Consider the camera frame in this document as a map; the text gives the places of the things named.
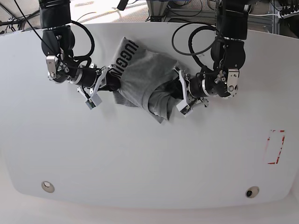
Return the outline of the grey T-shirt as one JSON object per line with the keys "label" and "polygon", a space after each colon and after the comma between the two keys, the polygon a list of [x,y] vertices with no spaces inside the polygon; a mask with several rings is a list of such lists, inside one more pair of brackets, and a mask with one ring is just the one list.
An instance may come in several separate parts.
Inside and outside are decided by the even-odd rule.
{"label": "grey T-shirt", "polygon": [[179,102],[174,96],[178,73],[185,69],[178,60],[123,37],[111,61],[108,74],[120,81],[114,92],[116,103],[139,107],[159,123],[169,120]]}

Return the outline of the black tripod legs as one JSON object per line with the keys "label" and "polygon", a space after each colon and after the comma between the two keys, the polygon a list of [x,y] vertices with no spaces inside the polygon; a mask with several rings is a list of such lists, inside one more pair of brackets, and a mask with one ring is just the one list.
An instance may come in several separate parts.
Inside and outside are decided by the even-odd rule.
{"label": "black tripod legs", "polygon": [[[37,0],[17,0],[17,4],[26,17],[30,17],[29,22],[34,28],[41,28],[40,16],[39,16],[39,2]],[[0,1],[0,21],[12,22],[22,21],[23,16],[16,6],[14,0],[1,0]],[[1,31],[18,31],[30,28],[26,21],[14,25],[3,25],[0,27]]]}

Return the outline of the red tape rectangle marker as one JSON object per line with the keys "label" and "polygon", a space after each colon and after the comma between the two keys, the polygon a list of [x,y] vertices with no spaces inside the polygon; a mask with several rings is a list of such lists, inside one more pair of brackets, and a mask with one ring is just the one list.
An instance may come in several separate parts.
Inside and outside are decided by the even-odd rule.
{"label": "red tape rectangle marker", "polygon": [[270,130],[266,142],[264,161],[267,164],[278,164],[285,141],[285,130]]}

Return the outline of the white power strip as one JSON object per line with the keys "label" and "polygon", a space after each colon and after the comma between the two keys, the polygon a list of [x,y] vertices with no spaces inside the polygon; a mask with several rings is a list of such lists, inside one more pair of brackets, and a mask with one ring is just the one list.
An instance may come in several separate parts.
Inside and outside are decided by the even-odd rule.
{"label": "white power strip", "polygon": [[298,5],[290,5],[290,6],[282,7],[282,9],[277,14],[278,18],[280,19],[287,19],[296,15],[299,15]]}

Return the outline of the left table grommet hole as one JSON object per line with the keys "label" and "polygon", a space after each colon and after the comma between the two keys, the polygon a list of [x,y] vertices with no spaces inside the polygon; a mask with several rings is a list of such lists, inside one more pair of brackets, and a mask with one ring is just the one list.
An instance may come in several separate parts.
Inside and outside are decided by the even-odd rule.
{"label": "left table grommet hole", "polygon": [[53,193],[55,191],[54,185],[48,181],[43,181],[41,187],[47,193]]}

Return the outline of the table grommet hole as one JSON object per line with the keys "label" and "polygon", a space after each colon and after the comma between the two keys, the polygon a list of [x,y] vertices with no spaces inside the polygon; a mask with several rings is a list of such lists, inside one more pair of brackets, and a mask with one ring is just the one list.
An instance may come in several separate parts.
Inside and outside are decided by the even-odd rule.
{"label": "table grommet hole", "polygon": [[43,181],[41,187],[47,193],[53,193],[55,191],[54,185],[48,181]]}
{"label": "table grommet hole", "polygon": [[259,191],[260,191],[260,189],[258,186],[252,186],[247,189],[245,196],[247,198],[254,198],[259,194]]}

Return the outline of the right table grommet hole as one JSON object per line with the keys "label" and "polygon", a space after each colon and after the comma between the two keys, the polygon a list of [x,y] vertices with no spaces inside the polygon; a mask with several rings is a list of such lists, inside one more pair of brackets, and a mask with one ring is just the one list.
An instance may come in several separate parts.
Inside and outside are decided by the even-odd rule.
{"label": "right table grommet hole", "polygon": [[258,186],[252,186],[247,189],[245,196],[247,198],[254,198],[259,194],[259,191],[260,191],[260,189]]}

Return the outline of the aluminium frame stand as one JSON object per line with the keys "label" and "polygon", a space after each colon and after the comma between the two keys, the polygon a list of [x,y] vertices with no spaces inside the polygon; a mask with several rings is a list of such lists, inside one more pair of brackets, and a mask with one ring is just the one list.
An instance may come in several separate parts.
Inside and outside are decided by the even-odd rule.
{"label": "aluminium frame stand", "polygon": [[169,0],[147,0],[150,22],[162,22]]}

